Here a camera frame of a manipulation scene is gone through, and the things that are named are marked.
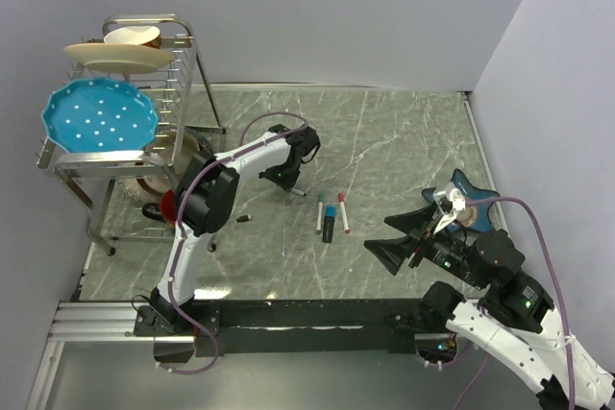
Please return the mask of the white pen black tip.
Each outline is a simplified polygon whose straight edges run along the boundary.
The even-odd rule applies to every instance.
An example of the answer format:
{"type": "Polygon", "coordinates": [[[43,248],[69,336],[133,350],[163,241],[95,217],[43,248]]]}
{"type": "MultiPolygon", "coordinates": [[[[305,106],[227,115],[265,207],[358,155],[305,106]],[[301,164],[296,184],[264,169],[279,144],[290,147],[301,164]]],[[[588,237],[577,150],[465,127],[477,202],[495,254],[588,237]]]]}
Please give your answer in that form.
{"type": "Polygon", "coordinates": [[[292,194],[295,194],[297,196],[300,196],[300,197],[305,197],[307,195],[307,193],[305,191],[301,191],[301,190],[298,190],[298,189],[295,189],[295,188],[290,189],[289,192],[292,193],[292,194]]]}

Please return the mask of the white pen red tip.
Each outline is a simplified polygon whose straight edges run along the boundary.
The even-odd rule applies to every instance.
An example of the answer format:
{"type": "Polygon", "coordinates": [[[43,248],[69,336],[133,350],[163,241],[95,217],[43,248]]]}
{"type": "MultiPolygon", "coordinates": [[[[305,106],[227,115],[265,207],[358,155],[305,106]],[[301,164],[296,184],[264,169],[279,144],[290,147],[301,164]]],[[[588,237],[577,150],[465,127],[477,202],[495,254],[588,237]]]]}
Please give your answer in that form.
{"type": "Polygon", "coordinates": [[[342,219],[342,225],[343,225],[343,228],[344,228],[344,232],[346,234],[349,234],[351,232],[351,230],[350,230],[350,223],[349,223],[349,220],[348,220],[347,209],[346,209],[346,205],[345,205],[344,199],[341,199],[339,201],[339,208],[340,208],[340,215],[341,215],[341,219],[342,219]]]}

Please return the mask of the black marker blue tip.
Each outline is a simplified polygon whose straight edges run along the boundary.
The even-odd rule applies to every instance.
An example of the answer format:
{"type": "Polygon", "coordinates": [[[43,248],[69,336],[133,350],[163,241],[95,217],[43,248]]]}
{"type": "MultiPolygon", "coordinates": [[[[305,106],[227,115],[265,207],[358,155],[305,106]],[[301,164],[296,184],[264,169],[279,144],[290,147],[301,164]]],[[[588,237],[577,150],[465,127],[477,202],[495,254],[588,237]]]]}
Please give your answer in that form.
{"type": "Polygon", "coordinates": [[[331,243],[334,231],[335,218],[333,216],[326,215],[323,220],[322,229],[322,242],[331,243]]]}

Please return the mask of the white pen green tip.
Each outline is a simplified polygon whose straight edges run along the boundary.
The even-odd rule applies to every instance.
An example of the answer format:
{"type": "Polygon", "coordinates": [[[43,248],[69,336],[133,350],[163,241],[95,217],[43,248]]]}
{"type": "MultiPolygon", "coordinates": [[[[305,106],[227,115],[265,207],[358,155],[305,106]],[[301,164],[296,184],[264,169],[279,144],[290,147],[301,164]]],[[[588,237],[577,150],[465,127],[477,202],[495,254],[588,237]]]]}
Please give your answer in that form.
{"type": "Polygon", "coordinates": [[[315,228],[316,234],[321,234],[322,233],[323,210],[324,210],[323,200],[322,199],[318,199],[318,202],[317,202],[317,220],[316,220],[316,228],[315,228]]]}

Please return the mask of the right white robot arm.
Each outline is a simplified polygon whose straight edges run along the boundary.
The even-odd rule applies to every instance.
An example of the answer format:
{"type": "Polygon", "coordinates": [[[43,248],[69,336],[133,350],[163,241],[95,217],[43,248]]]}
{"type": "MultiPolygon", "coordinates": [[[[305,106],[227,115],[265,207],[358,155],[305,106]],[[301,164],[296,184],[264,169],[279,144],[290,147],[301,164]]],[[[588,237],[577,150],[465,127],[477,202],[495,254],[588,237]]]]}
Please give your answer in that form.
{"type": "Polygon", "coordinates": [[[391,275],[427,260],[484,294],[471,302],[437,281],[395,325],[465,336],[522,379],[544,409],[607,408],[613,374],[565,328],[552,297],[523,270],[525,257],[507,232],[487,230],[466,243],[437,229],[440,216],[436,205],[389,216],[384,222],[403,237],[367,240],[364,247],[391,275]]]}

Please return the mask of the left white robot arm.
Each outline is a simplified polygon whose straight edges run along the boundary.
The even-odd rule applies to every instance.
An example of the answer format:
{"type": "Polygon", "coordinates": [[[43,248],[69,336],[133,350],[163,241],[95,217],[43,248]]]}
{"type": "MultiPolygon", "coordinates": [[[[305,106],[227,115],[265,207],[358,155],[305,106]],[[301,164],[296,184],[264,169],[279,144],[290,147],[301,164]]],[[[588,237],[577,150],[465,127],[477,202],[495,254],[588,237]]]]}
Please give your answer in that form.
{"type": "Polygon", "coordinates": [[[291,191],[303,164],[320,149],[317,131],[282,124],[238,148],[219,154],[202,150],[193,156],[174,191],[175,235],[171,254],[149,306],[157,324],[177,335],[190,324],[197,272],[211,238],[229,221],[238,187],[250,179],[271,181],[291,191]]]}

